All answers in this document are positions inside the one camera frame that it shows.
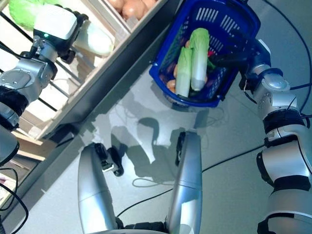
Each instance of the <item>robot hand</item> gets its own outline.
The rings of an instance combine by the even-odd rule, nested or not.
[[[261,40],[251,38],[238,30],[232,30],[230,41],[230,54],[213,55],[210,60],[218,67],[238,68],[242,80],[239,84],[241,90],[251,90],[253,93],[259,82],[254,73],[255,68],[271,66],[271,52]]]
[[[15,68],[0,75],[0,165],[16,154],[19,144],[10,131],[18,128],[25,108],[55,77],[56,59],[73,61],[75,52],[70,47],[87,19],[68,8],[45,4],[35,20],[30,51],[19,56]]]

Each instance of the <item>onion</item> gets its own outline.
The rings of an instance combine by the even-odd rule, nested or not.
[[[122,15],[127,20],[131,16],[140,20],[147,11],[147,6],[142,0],[127,0],[122,8]]]
[[[108,1],[113,6],[113,8],[115,8],[115,10],[118,11],[118,13],[122,12],[122,8],[125,4],[124,0],[108,0]]]
[[[142,0],[142,1],[145,3],[148,9],[151,9],[156,3],[155,0]]]
[[[173,93],[176,92],[176,80],[175,79],[168,81],[166,86],[171,92]]]

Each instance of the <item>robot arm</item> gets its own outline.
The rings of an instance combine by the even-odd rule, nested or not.
[[[266,133],[266,149],[257,156],[262,178],[274,187],[258,234],[308,234],[312,230],[312,145],[297,98],[280,69],[271,68],[261,40],[241,38],[234,53],[215,56],[221,67],[239,67],[240,88],[250,90]]]
[[[55,77],[57,57],[66,63],[73,61],[75,52],[70,46],[86,19],[86,15],[61,6],[44,5],[36,17],[30,52],[23,52],[16,67],[0,75],[1,165],[17,153],[19,143],[10,131],[18,128],[25,108],[38,99]]]

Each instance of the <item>black cable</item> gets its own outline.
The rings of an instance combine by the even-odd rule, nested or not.
[[[238,155],[232,156],[232,157],[230,157],[230,158],[228,158],[228,159],[225,159],[225,160],[223,160],[223,161],[220,161],[220,162],[218,162],[218,163],[216,163],[216,164],[214,164],[214,165],[212,165],[212,166],[210,166],[210,167],[205,168],[204,170],[202,170],[202,173],[204,173],[205,171],[207,171],[207,170],[209,170],[209,169],[211,169],[211,168],[213,168],[213,167],[216,167],[216,166],[218,166],[218,165],[220,165],[220,164],[222,164],[222,163],[224,163],[224,162],[230,161],[230,160],[235,159],[235,158],[237,158],[237,157],[241,157],[241,156],[243,156],[243,155],[245,155],[245,154],[248,154],[248,153],[250,153],[250,152],[252,152],[252,151],[258,150],[258,149],[260,149],[260,148],[262,148],[262,147],[264,147],[264,144],[263,144],[263,145],[259,145],[258,147],[253,148],[253,149],[251,149],[251,150],[248,150],[248,151],[246,151],[246,152],[243,152],[243,153],[240,153],[240,154],[238,154]]]
[[[6,191],[8,191],[11,195],[14,196],[14,198],[19,201],[20,205],[24,208],[25,210],[25,219],[23,220],[23,222],[20,224],[20,226],[18,228],[15,229],[15,231],[13,231],[11,234],[15,234],[17,233],[21,228],[22,226],[26,223],[27,219],[28,219],[28,216],[29,216],[29,212],[28,212],[28,209],[27,207],[25,206],[24,202],[20,199],[20,197],[15,193],[13,192],[12,190],[10,190],[8,187],[6,187],[5,185],[1,184],[0,183],[0,187],[4,188]]]
[[[312,86],[312,83],[308,83],[308,84],[303,84],[303,85],[298,85],[298,86],[295,86],[295,87],[291,87],[291,90],[302,89],[302,88],[306,88],[306,87],[309,87],[309,86]]]
[[[18,190],[18,186],[19,186],[19,176],[18,176],[18,173],[13,168],[0,168],[0,171],[5,171],[5,170],[12,171],[14,173],[14,175],[15,175],[15,190],[14,190],[14,192],[16,193],[17,190]],[[12,197],[12,200],[11,200],[10,204],[6,208],[0,209],[0,211],[8,210],[11,207],[13,201],[14,201],[14,197]]]
[[[164,191],[163,193],[160,193],[160,194],[158,194],[158,195],[156,195],[156,196],[153,196],[153,197],[150,197],[150,198],[148,198],[148,199],[139,201],[139,202],[137,202],[137,203],[135,203],[135,204],[129,206],[128,208],[124,209],[122,212],[120,212],[120,213],[117,215],[117,217],[121,216],[121,215],[122,215],[123,213],[125,213],[127,210],[131,209],[132,207],[134,207],[134,206],[136,206],[136,205],[138,205],[138,204],[141,204],[141,203],[143,203],[143,202],[145,202],[145,201],[154,199],[154,198],[156,198],[156,197],[158,197],[158,196],[164,195],[164,194],[166,194],[166,193],[168,193],[168,192],[170,192],[170,191],[172,191],[172,190],[173,190],[173,189],[169,189],[169,190]]]
[[[308,58],[309,58],[309,67],[310,67],[310,83],[312,83],[312,62],[311,62],[311,55],[310,55],[310,51],[309,51],[309,48],[306,44],[306,42],[304,41],[303,37],[301,36],[300,32],[298,31],[298,29],[294,26],[294,24],[288,19],[288,17],[280,10],[278,9],[276,6],[274,6],[272,3],[270,3],[269,1],[267,0],[262,0],[263,2],[265,2],[266,4],[270,5],[272,8],[274,8],[289,24],[290,26],[295,30],[295,32],[297,33],[297,35],[300,37],[306,51],[307,51],[307,55],[308,55]],[[309,86],[309,90],[308,90],[308,94],[300,108],[300,112],[303,111],[304,107],[306,106],[308,100],[309,100],[309,97],[310,97],[310,94],[311,94],[311,86]]]
[[[1,41],[0,41],[0,49],[4,50],[5,52],[17,57],[18,59],[24,59],[25,57],[23,57],[22,55],[18,55],[17,53],[15,53],[14,51],[12,51],[9,47],[7,47],[6,45],[4,45]]]
[[[235,159],[235,158],[237,158],[237,157],[243,156],[243,155],[248,154],[248,153],[250,153],[250,152],[252,152],[252,151],[258,150],[258,149],[260,149],[260,148],[262,148],[262,147],[264,147],[264,144],[263,144],[263,145],[260,145],[260,146],[258,146],[258,147],[256,147],[256,148],[253,148],[253,149],[251,149],[251,150],[248,150],[248,151],[245,151],[245,152],[243,152],[243,153],[240,153],[240,154],[238,154],[238,155],[235,155],[235,156],[233,156],[233,157],[230,157],[230,158],[228,158],[228,159],[225,159],[225,160],[223,160],[223,161],[221,161],[221,162],[218,162],[218,163],[216,163],[216,164],[214,164],[214,165],[212,165],[212,166],[210,166],[210,167],[207,167],[207,168],[205,168],[204,170],[202,170],[202,173],[204,173],[205,171],[207,171],[207,170],[209,170],[209,169],[211,169],[211,168],[213,168],[213,167],[216,167],[216,166],[218,166],[218,165],[220,165],[220,164],[222,164],[222,163],[224,163],[224,162],[227,162],[227,161],[230,161],[230,160]],[[122,215],[123,213],[125,213],[127,210],[131,209],[132,207],[134,207],[134,206],[136,206],[136,205],[138,205],[138,204],[141,204],[141,203],[143,203],[143,202],[145,202],[145,201],[148,201],[148,200],[152,200],[152,199],[154,199],[154,198],[156,198],[156,197],[159,197],[159,196],[161,196],[161,195],[164,195],[164,194],[166,194],[166,193],[168,193],[168,192],[170,192],[170,191],[172,191],[172,190],[173,190],[173,188],[172,188],[172,189],[169,189],[169,190],[166,190],[166,191],[164,191],[163,193],[160,193],[160,194],[155,195],[155,196],[153,196],[153,197],[150,197],[150,198],[144,199],[144,200],[142,200],[142,201],[139,201],[139,202],[137,202],[137,203],[135,203],[135,204],[129,206],[128,208],[124,209],[122,212],[120,212],[120,213],[117,215],[117,217],[121,216],[121,215]]]

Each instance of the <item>metal bar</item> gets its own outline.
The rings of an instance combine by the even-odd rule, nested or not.
[[[74,73],[72,73],[70,70],[68,70],[63,64],[61,64],[61,62],[56,61],[56,64],[58,66],[60,66],[62,69],[64,69],[65,72],[67,72],[68,74],[71,75],[72,78],[74,78],[76,81],[78,81],[80,84],[83,83],[83,81],[81,79],[79,79]]]
[[[52,81],[49,82],[51,86],[53,86],[54,88],[56,88],[58,91],[60,91],[64,96],[66,96],[67,98],[69,98],[69,95],[67,93],[65,93],[64,90],[62,90],[61,88],[59,88],[56,84],[54,84]]]
[[[22,33],[23,36],[25,36],[28,40],[30,40],[31,42],[34,41],[31,38],[31,36],[29,36],[27,33],[25,33],[25,31],[22,28],[20,28],[17,24],[15,24],[12,20],[10,20],[10,18],[8,18],[3,12],[0,12],[0,16],[2,16],[16,30],[18,30],[20,33]],[[56,61],[56,64],[59,65],[62,69],[64,69],[65,72],[67,72],[72,78],[77,80],[80,84],[83,83],[83,81],[81,79],[79,79],[74,73],[72,73],[70,70],[68,70],[63,64],[61,64],[61,62]]]
[[[25,33],[24,30],[22,30],[17,24],[15,24],[10,18],[8,18],[3,12],[0,12],[0,16],[4,18],[10,25],[12,25],[16,30],[22,33],[28,40],[30,40],[31,42],[34,41],[31,36]]]
[[[43,99],[41,99],[41,98],[38,98],[38,100],[39,100],[40,102],[42,102],[44,105],[46,105],[47,107],[49,107],[51,110],[53,110],[53,111],[55,111],[55,112],[58,111],[58,110],[55,109],[53,106],[51,106],[49,103],[47,103],[45,100],[43,100]]]

